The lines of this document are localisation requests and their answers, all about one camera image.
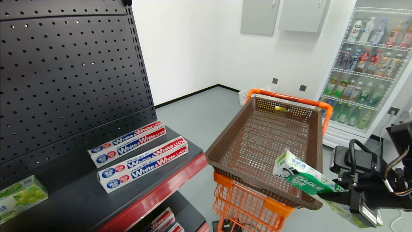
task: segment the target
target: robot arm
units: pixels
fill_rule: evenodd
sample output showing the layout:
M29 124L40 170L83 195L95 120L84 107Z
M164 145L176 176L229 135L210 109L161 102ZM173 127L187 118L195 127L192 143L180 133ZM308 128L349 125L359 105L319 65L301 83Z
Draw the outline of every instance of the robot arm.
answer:
M337 146L332 152L330 170L338 174L334 181L347 192L318 194L321 198L349 206L363 224L377 227L381 208L412 212L412 122L387 128L400 154L389 164L356 139L349 148ZM355 150L357 144L362 150ZM404 168L393 170L402 161Z

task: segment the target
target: gray floor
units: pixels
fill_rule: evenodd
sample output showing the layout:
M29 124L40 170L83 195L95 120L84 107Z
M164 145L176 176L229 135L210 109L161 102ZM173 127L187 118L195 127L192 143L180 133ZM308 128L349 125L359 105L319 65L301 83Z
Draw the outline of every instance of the gray floor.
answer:
M240 108L237 93L223 88L214 88L161 107L156 111L159 120L206 151ZM375 148L379 144L372 140L368 141L366 145L369 148ZM324 175L332 179L336 178L336 174L329 171L331 151L331 148L323 147L323 172ZM394 156L396 154L391 154L389 159L393 159ZM212 228L212 222L218 220L216 212L212 208L215 200L213 195L215 187L213 168L207 166L179 189L182 195L206 218L210 228ZM362 231L391 231L390 223L398 217L399 211L381 210L381 215L384 222L382 227L367 228L362 229ZM412 220L412 213L406 214L395 223L395 231L410 231L410 229L407 230L410 228L408 220ZM358 230L326 206L318 211L304 208L294 210L282 229L283 232Z

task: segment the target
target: toothpaste box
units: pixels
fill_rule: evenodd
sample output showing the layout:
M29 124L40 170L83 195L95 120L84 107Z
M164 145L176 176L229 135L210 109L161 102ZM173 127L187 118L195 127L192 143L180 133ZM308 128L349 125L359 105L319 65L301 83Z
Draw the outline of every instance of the toothpaste box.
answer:
M114 175L119 175L123 172L126 172L128 169L134 168L139 163L150 160L156 156L168 155L175 152L176 150L179 150L182 147L187 147L187 141L182 136L179 136L160 146L153 148L152 150L115 164L105 170L99 171L98 178L100 181L107 180Z
M172 226L172 228L170 228L168 232L185 232L185 230L179 223L176 223Z
M273 175L288 180L292 186L312 195L316 200L327 205L332 211L356 227L366 228L366 226L350 212L349 206L324 200L317 195L318 193L345 192L347 190L307 165L292 154L289 149L285 149L285 152L275 160ZM379 212L376 220L378 221L378 226L383 225Z
M171 214L166 220L165 223L162 224L161 226L159 226L159 228L157 230L155 230L154 232L164 232L166 231L166 229L172 225L174 222L176 221L176 218L173 214Z
M288 149L275 160L273 174L287 179L291 185L313 195L324 192L344 192L345 189L305 164Z
M173 216L172 210L168 207L157 218L155 218L144 232L155 232L159 228L163 227Z
M114 175L111 178L106 180L101 180L98 176L100 184L106 190L107 193L113 192L116 189L119 189L122 186L129 184L130 182L156 170L167 163L170 163L172 160L183 156L188 152L188 146L183 146L182 148L170 153L164 154L162 156L155 156L152 159L146 160L134 168L128 169L120 175Z
M31 175L0 191L0 225L49 197L44 185Z
M165 134L165 125L156 121L87 152L99 168Z

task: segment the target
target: refrigerator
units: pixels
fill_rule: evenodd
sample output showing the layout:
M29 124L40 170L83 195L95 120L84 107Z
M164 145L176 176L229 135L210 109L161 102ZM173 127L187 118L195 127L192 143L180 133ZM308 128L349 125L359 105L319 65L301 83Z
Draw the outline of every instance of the refrigerator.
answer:
M409 101L397 93L412 78L412 1L351 0L347 12L318 90L334 107L323 137L329 147L365 143L394 101Z

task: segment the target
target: shopping basket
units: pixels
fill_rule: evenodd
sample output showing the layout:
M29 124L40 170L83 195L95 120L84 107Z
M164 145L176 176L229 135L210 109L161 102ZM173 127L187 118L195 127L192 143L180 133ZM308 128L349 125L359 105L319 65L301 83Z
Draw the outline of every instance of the shopping basket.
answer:
M327 110L325 121L318 110L280 103L252 94L263 94ZM206 151L216 172L291 207L317 210L322 203L272 174L275 159L285 148L322 172L322 136L332 107L324 102L252 89L247 103Z
M280 231L292 207L279 203L259 192L223 176L213 173L218 183L213 209L220 214L218 229L231 226L230 231Z

